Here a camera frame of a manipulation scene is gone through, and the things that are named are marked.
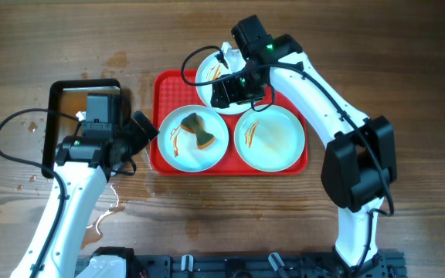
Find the white plate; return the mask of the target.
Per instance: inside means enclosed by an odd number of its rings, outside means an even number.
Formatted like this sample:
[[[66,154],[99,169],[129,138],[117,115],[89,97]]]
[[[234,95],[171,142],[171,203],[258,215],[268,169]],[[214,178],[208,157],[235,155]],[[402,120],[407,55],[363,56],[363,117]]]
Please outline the white plate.
[[[203,130],[215,140],[199,149],[196,135],[182,128],[182,121],[196,114]],[[158,150],[162,158],[179,171],[195,173],[215,166],[225,155],[229,146],[229,131],[226,122],[215,111],[201,105],[187,105],[173,110],[159,127]]]
[[[226,52],[226,54],[229,55],[229,62],[228,62],[228,65],[230,66],[229,69],[227,69],[223,64],[221,64],[217,60],[216,58],[217,54],[218,52],[215,52],[206,57],[202,61],[195,75],[195,81],[197,83],[212,81],[214,80],[214,77],[216,76],[217,73],[219,73],[220,75],[230,74],[233,72],[231,66],[237,66],[236,68],[237,70],[241,70],[245,66],[245,61],[243,60],[241,52],[238,49],[229,48],[229,50]],[[196,91],[197,94],[199,95],[200,100],[207,107],[213,109],[218,114],[225,114],[225,115],[241,114],[251,108],[250,103],[244,103],[244,104],[231,103],[228,108],[222,108],[222,109],[217,107],[212,107],[211,105],[212,85],[197,86]]]
[[[306,143],[301,122],[276,105],[261,112],[245,112],[235,126],[233,140],[243,161],[263,172],[290,168],[303,154]]]

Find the green orange sponge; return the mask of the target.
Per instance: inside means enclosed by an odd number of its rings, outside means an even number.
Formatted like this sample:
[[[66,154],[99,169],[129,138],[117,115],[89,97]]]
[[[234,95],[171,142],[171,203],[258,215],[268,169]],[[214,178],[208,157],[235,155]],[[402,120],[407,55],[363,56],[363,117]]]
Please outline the green orange sponge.
[[[216,137],[205,131],[202,118],[197,113],[191,113],[181,122],[181,128],[196,137],[196,145],[199,150],[207,148],[215,142]]]

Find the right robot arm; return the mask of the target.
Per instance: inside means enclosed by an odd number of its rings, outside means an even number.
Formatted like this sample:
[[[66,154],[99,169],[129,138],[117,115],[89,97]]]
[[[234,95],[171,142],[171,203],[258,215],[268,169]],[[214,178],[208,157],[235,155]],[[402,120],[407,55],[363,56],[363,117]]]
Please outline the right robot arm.
[[[228,73],[213,80],[211,106],[253,105],[268,86],[298,109],[325,147],[321,182],[338,206],[335,254],[349,276],[363,274],[379,260],[378,216],[394,213],[389,190],[396,180],[392,125],[344,100],[292,36],[272,37],[256,15],[239,21],[231,34],[238,48],[222,47],[216,54]]]

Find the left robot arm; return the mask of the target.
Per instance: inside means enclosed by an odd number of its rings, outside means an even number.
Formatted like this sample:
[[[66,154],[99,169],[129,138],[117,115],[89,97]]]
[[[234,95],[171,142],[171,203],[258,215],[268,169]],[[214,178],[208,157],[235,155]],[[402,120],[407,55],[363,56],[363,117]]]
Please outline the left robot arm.
[[[89,217],[113,173],[158,135],[123,94],[90,93],[85,118],[49,168],[53,189],[13,277],[72,277]]]

